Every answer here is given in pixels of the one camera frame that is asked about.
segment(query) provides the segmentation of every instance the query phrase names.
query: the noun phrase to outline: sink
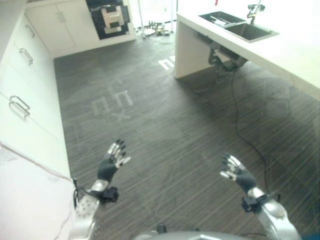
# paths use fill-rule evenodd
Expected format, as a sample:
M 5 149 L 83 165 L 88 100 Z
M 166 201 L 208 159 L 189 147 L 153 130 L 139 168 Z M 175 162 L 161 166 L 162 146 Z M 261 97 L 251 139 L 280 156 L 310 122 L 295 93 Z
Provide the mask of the sink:
M 211 23 L 219 25 L 220 27 L 223 27 L 223 28 L 235 25 L 237 23 L 245 22 L 245 20 L 238 18 L 236 16 L 232 16 L 228 13 L 223 12 L 223 11 L 215 11 L 212 13 L 200 15 L 199 17 L 201 17 Z
M 275 31 L 265 29 L 256 25 L 250 25 L 248 23 L 227 26 L 225 27 L 225 30 L 231 32 L 232 34 L 249 43 L 253 43 L 255 41 L 269 38 L 278 34 Z

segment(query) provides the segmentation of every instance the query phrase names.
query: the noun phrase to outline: cabinet door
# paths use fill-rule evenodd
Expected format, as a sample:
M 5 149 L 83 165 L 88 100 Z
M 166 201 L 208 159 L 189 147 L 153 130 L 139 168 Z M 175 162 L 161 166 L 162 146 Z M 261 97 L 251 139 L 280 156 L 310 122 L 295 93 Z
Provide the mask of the cabinet door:
M 56 4 L 77 48 L 94 48 L 100 41 L 85 0 Z
M 70 176 L 66 148 L 0 93 L 0 141 L 61 174 Z
M 35 91 L 42 90 L 34 89 L 34 85 L 30 87 L 30 84 L 26 82 L 26 78 L 22 78 L 11 64 L 7 66 L 4 76 L 0 81 L 0 93 L 8 100 L 12 96 L 18 96 L 21 100 L 17 99 L 17 102 L 22 106 L 26 106 L 24 105 L 25 103 L 30 108 L 28 110 L 30 115 L 27 117 L 33 119 L 53 138 L 60 140 L 62 135 L 60 114 L 47 107 Z
M 33 59 L 30 67 L 34 69 L 49 88 L 56 90 L 54 61 L 26 16 L 22 19 L 14 43 L 19 49 L 28 51 Z
M 55 4 L 27 8 L 25 14 L 50 53 L 75 47 Z
M 14 68 L 15 72 L 23 79 L 23 83 L 28 85 L 29 88 L 33 91 L 34 96 L 40 99 L 45 105 L 47 105 L 52 111 L 58 111 L 59 108 L 59 100 L 58 100 L 58 93 L 57 87 L 53 85 L 55 82 L 51 83 L 46 81 L 47 79 L 41 78 L 34 68 L 34 64 L 28 63 L 27 54 L 29 53 L 29 47 L 26 46 L 23 48 L 18 48 L 17 46 L 13 47 L 11 52 L 10 64 Z

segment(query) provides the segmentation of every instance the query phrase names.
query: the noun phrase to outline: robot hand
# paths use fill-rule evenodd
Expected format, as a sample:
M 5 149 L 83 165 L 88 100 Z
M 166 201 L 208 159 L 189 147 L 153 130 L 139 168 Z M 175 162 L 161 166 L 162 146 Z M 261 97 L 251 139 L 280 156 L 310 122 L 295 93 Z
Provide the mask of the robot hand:
M 225 153 L 220 175 L 235 181 L 245 193 L 257 185 L 256 178 L 234 156 Z
M 120 166 L 130 161 L 130 156 L 125 156 L 126 152 L 123 152 L 126 145 L 125 141 L 118 139 L 115 141 L 104 154 L 102 162 L 99 166 L 97 178 L 100 180 L 106 180 L 111 183 L 111 180 Z

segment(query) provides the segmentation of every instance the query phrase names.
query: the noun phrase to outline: robotic arm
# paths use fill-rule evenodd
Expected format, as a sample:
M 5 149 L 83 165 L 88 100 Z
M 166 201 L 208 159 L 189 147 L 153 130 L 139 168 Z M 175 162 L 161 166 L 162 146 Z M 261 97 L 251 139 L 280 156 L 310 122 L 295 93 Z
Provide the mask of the robotic arm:
M 131 157 L 123 152 L 126 145 L 123 140 L 115 141 L 104 154 L 97 172 L 97 180 L 90 190 L 87 190 L 75 209 L 75 220 L 69 235 L 69 240 L 92 240 L 96 221 L 95 213 L 102 200 L 115 202 L 118 198 L 117 189 L 108 189 L 113 176 L 118 169 L 130 161 Z
M 242 206 L 246 212 L 253 211 L 271 240 L 301 240 L 298 231 L 289 221 L 285 208 L 268 197 L 257 187 L 255 177 L 234 156 L 225 154 L 220 175 L 235 181 L 247 194 Z

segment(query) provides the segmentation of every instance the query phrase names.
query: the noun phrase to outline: faucet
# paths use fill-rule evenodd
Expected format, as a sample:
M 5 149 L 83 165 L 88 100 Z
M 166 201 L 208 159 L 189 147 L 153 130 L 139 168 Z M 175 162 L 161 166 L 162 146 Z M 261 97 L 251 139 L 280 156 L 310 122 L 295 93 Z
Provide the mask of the faucet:
M 261 4 L 262 0 L 259 0 L 258 4 L 249 4 L 248 5 L 248 9 L 250 9 L 250 12 L 248 13 L 248 15 L 246 16 L 248 19 L 251 18 L 251 22 L 250 24 L 253 25 L 255 23 L 255 19 L 256 19 L 256 15 L 258 13 L 258 11 L 263 11 L 265 10 L 265 5 Z

